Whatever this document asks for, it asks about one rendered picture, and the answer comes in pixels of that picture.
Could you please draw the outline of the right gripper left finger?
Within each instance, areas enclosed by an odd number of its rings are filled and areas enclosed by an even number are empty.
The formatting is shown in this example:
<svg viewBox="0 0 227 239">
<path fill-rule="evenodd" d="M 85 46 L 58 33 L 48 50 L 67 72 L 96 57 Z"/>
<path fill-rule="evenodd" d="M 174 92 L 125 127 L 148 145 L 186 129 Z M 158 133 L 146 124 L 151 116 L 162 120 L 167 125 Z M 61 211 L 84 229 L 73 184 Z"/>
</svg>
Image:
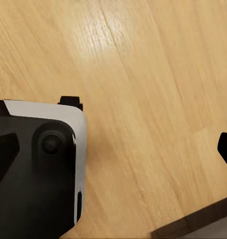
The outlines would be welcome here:
<svg viewBox="0 0 227 239">
<path fill-rule="evenodd" d="M 20 151 L 15 132 L 0 136 L 0 183 Z"/>
</svg>

